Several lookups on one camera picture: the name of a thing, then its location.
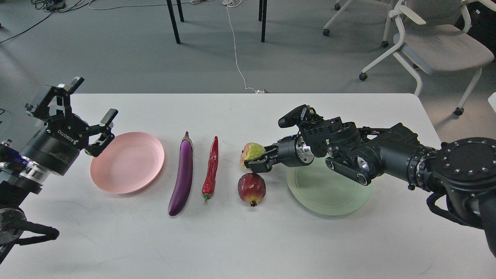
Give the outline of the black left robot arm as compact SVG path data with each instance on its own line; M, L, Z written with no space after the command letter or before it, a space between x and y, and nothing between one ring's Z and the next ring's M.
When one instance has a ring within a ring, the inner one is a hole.
M44 86L25 106L26 114L42 122L42 127L20 152L11 141L1 143L1 171L7 179L0 184L1 260L15 245L32 245L57 239L60 232L27 220L21 203L30 194L39 194L46 178L63 176L84 151L98 157L110 145L116 109L109 109L101 122L89 125L73 113L71 95L84 82L75 77L69 84Z

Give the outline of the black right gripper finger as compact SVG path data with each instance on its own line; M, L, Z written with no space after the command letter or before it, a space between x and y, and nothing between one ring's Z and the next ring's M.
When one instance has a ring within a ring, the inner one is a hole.
M244 160L243 164L252 173L268 173L273 169L273 165L277 164L277 154L265 154L263 156Z
M272 152L272 153L278 153L279 146L278 145L267 145L267 146L262 146L260 144L255 144L254 146L254 156L255 157L262 157L262 155Z

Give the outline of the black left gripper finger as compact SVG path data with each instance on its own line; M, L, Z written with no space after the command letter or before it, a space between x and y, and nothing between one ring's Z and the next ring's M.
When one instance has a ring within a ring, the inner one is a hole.
M112 133L113 120L117 116L118 110L109 109L106 115L101 119L99 125L93 125L87 127L82 132L82 138L90 138L90 136L98 135L97 140L85 146L85 153L92 156L98 157L104 149L110 145L110 143L115 138L115 135Z
M71 120L70 96L83 82L83 77L74 77L69 84L43 86L32 103L26 104L26 114L42 121Z

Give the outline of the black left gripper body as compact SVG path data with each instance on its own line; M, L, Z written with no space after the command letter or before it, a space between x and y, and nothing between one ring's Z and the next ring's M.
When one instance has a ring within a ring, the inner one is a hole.
M69 122L50 122L36 132L20 154L51 172L63 176L80 151L88 146L88 138L80 137L89 128L78 116Z

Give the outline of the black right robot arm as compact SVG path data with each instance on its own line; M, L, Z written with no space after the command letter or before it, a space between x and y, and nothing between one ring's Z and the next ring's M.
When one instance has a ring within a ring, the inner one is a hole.
M327 167L361 185L388 174L408 183L408 189L430 193L429 210L462 226L482 229L491 253L496 250L496 142L470 137L443 142L436 150L422 145L416 133L398 123L390 128L356 127L340 117L324 119L301 105L278 120L281 128L299 132L265 146L242 163L254 173L274 164L308 166L325 158Z

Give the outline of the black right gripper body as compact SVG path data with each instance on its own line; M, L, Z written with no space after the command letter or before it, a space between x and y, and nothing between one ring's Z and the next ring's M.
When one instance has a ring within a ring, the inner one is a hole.
M279 141L277 160L287 167L312 164L315 156L302 136L287 136Z

